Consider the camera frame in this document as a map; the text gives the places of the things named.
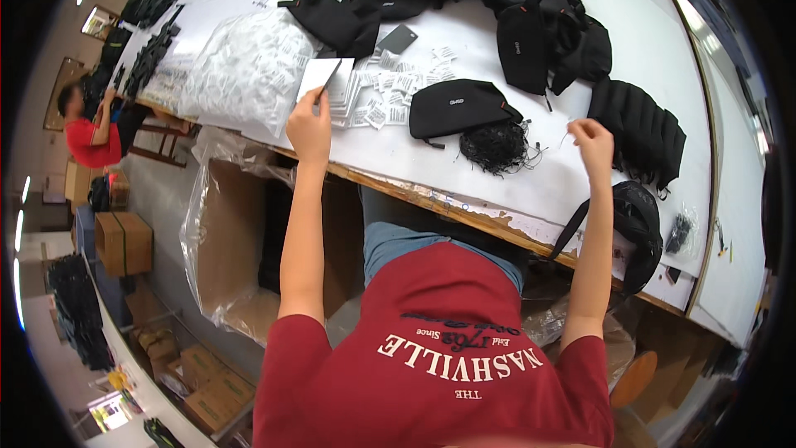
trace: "maroon t-shirt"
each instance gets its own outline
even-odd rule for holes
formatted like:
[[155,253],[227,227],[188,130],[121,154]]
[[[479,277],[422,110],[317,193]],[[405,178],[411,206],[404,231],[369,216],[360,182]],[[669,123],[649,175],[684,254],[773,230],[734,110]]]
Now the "maroon t-shirt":
[[89,168],[102,168],[122,161],[122,141],[115,123],[111,124],[107,142],[102,145],[92,145],[97,125],[85,118],[67,123],[64,130],[66,145],[78,163]]
[[581,337],[553,366],[521,330],[512,282],[451,243],[379,270],[334,351],[310,317],[274,323],[254,409],[257,447],[608,447],[613,434],[602,340]]

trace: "bag strap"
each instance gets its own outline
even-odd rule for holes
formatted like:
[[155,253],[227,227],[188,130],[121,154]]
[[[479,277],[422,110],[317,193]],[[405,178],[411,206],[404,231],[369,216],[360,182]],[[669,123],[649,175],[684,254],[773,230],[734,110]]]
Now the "bag strap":
[[582,204],[578,206],[575,214],[572,215],[572,218],[569,219],[569,223],[563,228],[561,235],[558,236],[556,245],[552,248],[552,253],[547,257],[549,261],[556,259],[563,250],[563,247],[569,242],[569,239],[572,239],[572,235],[575,235],[575,232],[578,231],[578,227],[583,223],[583,219],[586,218],[586,213],[589,211],[590,201],[591,199],[583,201]]
[[122,267],[124,268],[124,274],[127,275],[127,232],[124,230],[124,225],[119,222],[116,214],[114,212],[111,214],[113,215],[113,219],[116,220],[116,223],[119,224],[119,228],[122,229]]

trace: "black backpack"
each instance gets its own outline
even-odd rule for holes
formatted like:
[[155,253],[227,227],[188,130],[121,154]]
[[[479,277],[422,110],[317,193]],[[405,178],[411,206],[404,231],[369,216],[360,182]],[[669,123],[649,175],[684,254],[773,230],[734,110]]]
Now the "black backpack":
[[[622,294],[632,296],[644,289],[661,261],[663,239],[661,237],[661,217],[655,197],[638,182],[620,182],[614,189],[614,230],[636,245],[636,251],[627,262]],[[548,256],[553,260],[561,253],[569,239],[586,218],[590,200],[578,207],[569,223],[556,241],[556,246]]]

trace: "stool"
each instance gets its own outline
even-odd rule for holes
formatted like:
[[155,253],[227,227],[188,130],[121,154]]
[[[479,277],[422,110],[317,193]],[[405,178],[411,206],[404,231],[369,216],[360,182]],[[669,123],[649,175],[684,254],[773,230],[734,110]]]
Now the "stool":
[[[143,149],[140,147],[135,147],[135,145],[131,145],[130,149],[127,151],[129,154],[148,157],[151,160],[160,161],[161,163],[171,164],[179,168],[185,168],[185,163],[180,163],[179,161],[174,159],[174,146],[177,145],[178,137],[188,136],[187,134],[184,134],[181,130],[172,129],[167,126],[156,126],[154,124],[142,124],[141,128],[138,129],[138,131],[154,132],[155,134],[163,135],[163,138],[160,141],[160,149],[155,153],[154,151],[150,151],[149,149]],[[171,149],[169,149],[169,154],[164,155],[163,146],[165,145],[165,139],[169,135],[173,137],[171,140]]]
[[633,403],[650,385],[657,367],[658,354],[654,351],[645,351],[633,358],[611,392],[611,408],[622,408]]

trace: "plastic bag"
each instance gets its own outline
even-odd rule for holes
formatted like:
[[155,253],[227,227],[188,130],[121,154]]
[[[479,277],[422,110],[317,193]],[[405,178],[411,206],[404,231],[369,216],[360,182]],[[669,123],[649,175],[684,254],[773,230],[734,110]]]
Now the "plastic bag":
[[[554,303],[549,309],[538,312],[523,320],[522,330],[533,343],[543,348],[555,343],[545,350],[545,355],[552,363],[558,361],[561,346],[556,342],[563,332],[563,324],[567,318],[569,294]],[[619,321],[612,315],[605,315],[602,321],[602,339],[605,341],[607,358],[608,390],[614,386],[633,361],[636,343]]]
[[279,296],[261,289],[257,270],[264,234],[264,184],[294,171],[274,166],[263,144],[205,126],[191,151],[199,162],[180,229],[180,244],[194,300],[216,326],[265,345]]
[[320,46],[281,7],[227,19],[191,67],[177,114],[258,122],[279,136]]
[[696,242],[699,214],[696,211],[695,207],[689,208],[683,203],[666,240],[666,253],[683,261],[696,259],[699,255],[699,245]]

